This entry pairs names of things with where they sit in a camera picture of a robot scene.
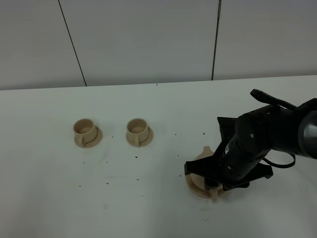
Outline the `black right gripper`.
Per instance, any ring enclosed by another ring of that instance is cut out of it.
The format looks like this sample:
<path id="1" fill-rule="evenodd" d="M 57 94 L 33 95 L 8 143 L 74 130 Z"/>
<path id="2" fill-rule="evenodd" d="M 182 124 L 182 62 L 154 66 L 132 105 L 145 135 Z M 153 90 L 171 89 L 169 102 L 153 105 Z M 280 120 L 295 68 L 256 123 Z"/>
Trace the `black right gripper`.
<path id="1" fill-rule="evenodd" d="M 205 190 L 217 188 L 220 184 L 224 191 L 248 188 L 254 180 L 273 176 L 272 167 L 260 163 L 267 153 L 268 150 L 264 150 L 252 154 L 233 137 L 229 142 L 222 141 L 213 155 L 187 161 L 184 172 L 185 175 L 202 176 Z"/>

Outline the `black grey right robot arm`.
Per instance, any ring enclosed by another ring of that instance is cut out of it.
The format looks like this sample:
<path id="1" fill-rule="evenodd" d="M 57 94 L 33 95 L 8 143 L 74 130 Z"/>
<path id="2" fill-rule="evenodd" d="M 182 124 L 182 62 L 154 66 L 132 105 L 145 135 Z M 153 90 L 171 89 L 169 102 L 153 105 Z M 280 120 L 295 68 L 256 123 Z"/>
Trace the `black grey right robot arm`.
<path id="1" fill-rule="evenodd" d="M 223 139 L 212 156 L 184 165 L 186 175 L 199 175 L 210 190 L 222 184 L 225 191 L 247 188 L 251 181 L 270 178 L 272 167 L 289 168 L 295 163 L 278 165 L 265 158 L 270 150 L 293 158 L 317 157 L 317 101 L 284 109 L 269 105 L 245 113 L 234 120 L 234 134 Z"/>

